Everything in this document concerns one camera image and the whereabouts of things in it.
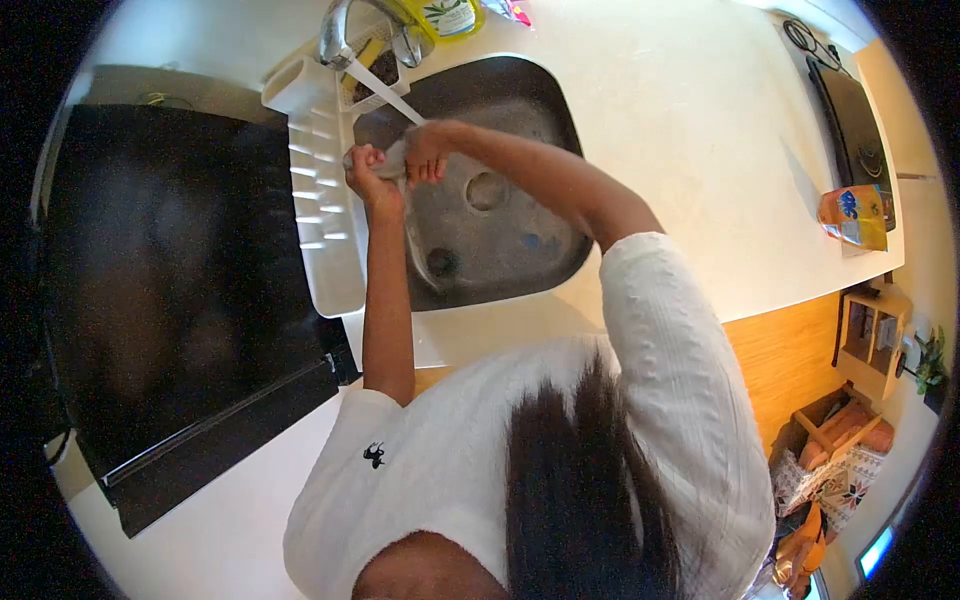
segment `patterned fabric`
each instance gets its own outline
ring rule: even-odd
[[[846,527],[853,511],[874,484],[886,456],[858,444],[837,463],[840,469],[817,492],[817,501],[827,515],[830,531],[839,534]]]
[[[820,465],[809,471],[797,464],[797,457],[790,450],[784,450],[774,467],[774,501],[777,506],[777,518],[787,516],[810,500],[824,482],[842,470],[843,463]]]

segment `sink basin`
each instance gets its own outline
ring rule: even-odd
[[[494,57],[410,86],[403,99],[427,119],[454,118],[582,156],[556,80],[542,67]],[[362,115],[357,144],[387,149],[410,126],[391,106]],[[504,300],[554,288],[576,273],[592,240],[500,175],[452,155],[438,185],[407,206],[407,274],[415,312]]]

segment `running water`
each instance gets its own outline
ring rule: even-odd
[[[405,114],[406,117],[413,121],[415,125],[423,125],[423,123],[425,123],[423,117],[413,110],[410,105],[403,102],[403,100],[401,100],[393,90],[377,79],[376,76],[367,69],[367,67],[360,64],[360,62],[357,60],[354,60],[347,66],[347,72],[358,82],[373,90],[374,94],[394,105],[394,108]]]

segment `yellow bottle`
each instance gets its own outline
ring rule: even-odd
[[[403,0],[435,41],[472,36],[486,16],[479,0]]]

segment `wooden shelf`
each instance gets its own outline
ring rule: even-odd
[[[903,331],[913,312],[907,297],[892,289],[873,299],[847,294],[837,370],[870,400],[893,391]]]

